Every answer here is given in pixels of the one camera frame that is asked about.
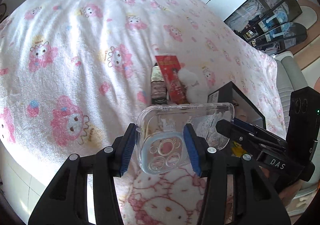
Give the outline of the person right hand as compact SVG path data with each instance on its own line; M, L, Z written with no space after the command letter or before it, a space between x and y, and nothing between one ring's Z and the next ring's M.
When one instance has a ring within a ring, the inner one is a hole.
M292 199L296 196L297 192L301 189L303 185L303 181L299 180L293 185L290 185L289 187L285 188L278 196L284 206L287 206L290 204Z

